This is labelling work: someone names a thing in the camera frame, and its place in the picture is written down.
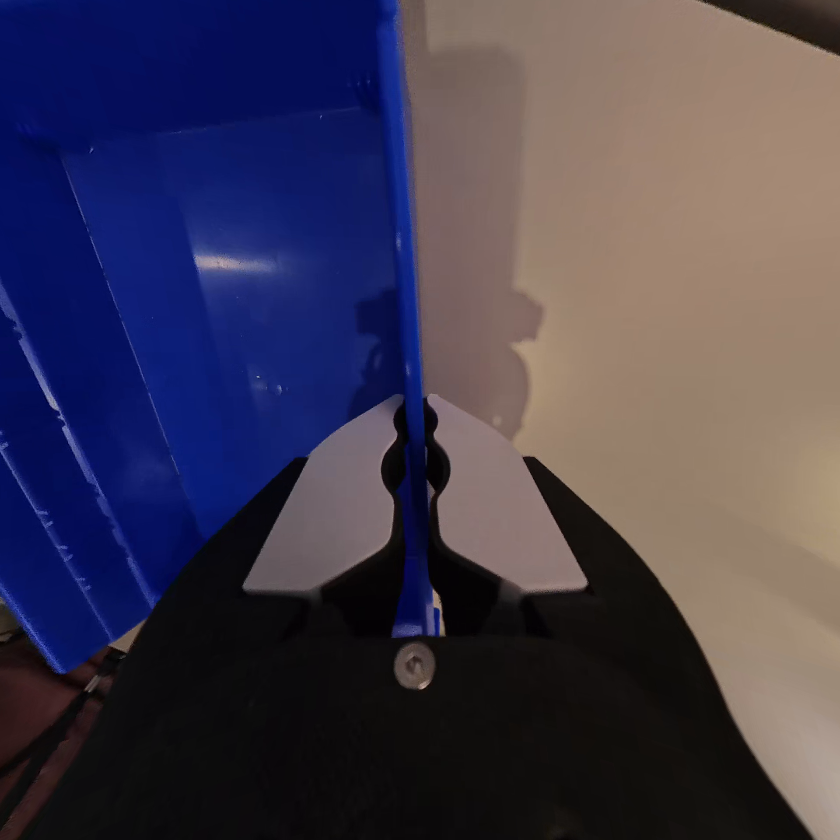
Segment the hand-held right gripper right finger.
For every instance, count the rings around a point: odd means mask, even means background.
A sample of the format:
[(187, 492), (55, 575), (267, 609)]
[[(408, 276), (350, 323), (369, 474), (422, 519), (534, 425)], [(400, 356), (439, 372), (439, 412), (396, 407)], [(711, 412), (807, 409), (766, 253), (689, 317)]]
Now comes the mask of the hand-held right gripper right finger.
[(434, 496), (444, 547), (521, 595), (584, 591), (585, 573), (514, 445), (439, 395), (427, 404), (444, 456)]

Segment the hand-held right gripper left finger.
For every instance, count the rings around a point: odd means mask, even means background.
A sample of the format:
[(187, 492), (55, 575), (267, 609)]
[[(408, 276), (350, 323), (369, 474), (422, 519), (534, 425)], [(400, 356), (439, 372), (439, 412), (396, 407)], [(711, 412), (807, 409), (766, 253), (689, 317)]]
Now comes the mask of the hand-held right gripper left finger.
[(385, 549), (403, 518), (403, 408), (404, 396), (394, 394), (311, 451), (245, 578), (246, 593), (314, 597)]

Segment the blue plastic bin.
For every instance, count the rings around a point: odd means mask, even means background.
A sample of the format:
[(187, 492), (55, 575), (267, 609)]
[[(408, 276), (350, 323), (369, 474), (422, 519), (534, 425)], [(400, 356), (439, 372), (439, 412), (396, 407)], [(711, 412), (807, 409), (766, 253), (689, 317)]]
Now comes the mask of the blue plastic bin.
[(399, 2), (2, 2), (2, 600), (47, 665), (424, 387)]

